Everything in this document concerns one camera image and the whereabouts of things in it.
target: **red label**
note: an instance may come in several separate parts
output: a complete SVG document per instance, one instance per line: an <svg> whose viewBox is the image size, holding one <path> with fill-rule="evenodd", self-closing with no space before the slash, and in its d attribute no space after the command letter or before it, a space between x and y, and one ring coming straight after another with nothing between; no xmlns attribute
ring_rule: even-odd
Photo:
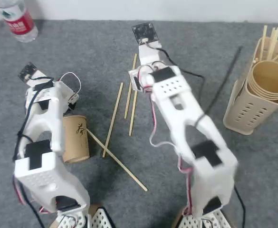
<svg viewBox="0 0 278 228"><path fill-rule="evenodd" d="M34 21L29 14L29 11L26 10L25 14L18 20L7 21L9 28L12 33L16 35L23 35L30 32L34 27Z"/></svg>

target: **bottle label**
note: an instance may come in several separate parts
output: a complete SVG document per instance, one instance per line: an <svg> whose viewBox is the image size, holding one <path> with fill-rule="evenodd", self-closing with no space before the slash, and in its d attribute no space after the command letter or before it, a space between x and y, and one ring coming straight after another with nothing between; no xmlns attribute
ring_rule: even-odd
<svg viewBox="0 0 278 228"><path fill-rule="evenodd" d="M0 14L9 25L11 32L16 35L26 34L34 27L34 21L23 2L12 7L0 8Z"/></svg>

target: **gray carpet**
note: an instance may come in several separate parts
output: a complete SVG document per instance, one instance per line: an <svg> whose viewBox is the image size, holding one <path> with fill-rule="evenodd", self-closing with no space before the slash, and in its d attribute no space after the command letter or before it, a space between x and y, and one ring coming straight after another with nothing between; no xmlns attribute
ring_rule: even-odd
<svg viewBox="0 0 278 228"><path fill-rule="evenodd" d="M48 76L58 78L73 71L83 88L74 114L87 116L88 127L105 141L120 82L125 82L110 150L148 187L144 192L92 140L94 155L67 168L82 181L92 203L102 203L118 228L169 228L186 202L185 177L177 169L170 146L155 149L148 142L152 120L148 97L139 94L134 133L128 137L129 118L124 120L128 89L127 70L138 51L131 26L135 21L37 21L36 41L24 44L12 37L0 22L0 228L38 227L30 209L21 206L11 185L11 162L16 132L24 120L27 86L17 74L32 61ZM236 183L247 206L248 228L278 227L278 111L250 136L226 129L222 123L232 84L252 55L262 24L154 22L163 47L180 66L206 75L202 106L207 107L220 85L239 45L244 49L236 67L211 111L240 165ZM186 76L197 94L200 80ZM66 77L74 89L77 82ZM155 141L169 139L168 128L158 116ZM199 138L190 132L194 142ZM239 227L240 204L233 194L224 209ZM55 215L42 215L48 226Z"/></svg>

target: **white wall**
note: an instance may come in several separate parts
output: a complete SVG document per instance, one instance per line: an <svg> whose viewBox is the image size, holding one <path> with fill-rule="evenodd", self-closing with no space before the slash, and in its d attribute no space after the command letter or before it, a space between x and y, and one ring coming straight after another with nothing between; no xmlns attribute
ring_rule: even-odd
<svg viewBox="0 0 278 228"><path fill-rule="evenodd" d="M35 19L278 22L278 0L26 0L26 2Z"/></svg>

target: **circuit board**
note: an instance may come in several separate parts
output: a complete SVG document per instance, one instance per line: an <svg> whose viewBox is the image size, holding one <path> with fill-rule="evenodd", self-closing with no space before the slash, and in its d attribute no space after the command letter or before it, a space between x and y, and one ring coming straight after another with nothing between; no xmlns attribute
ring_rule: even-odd
<svg viewBox="0 0 278 228"><path fill-rule="evenodd" d="M150 43L158 40L156 31L151 22L132 26L134 36L139 45Z"/></svg>

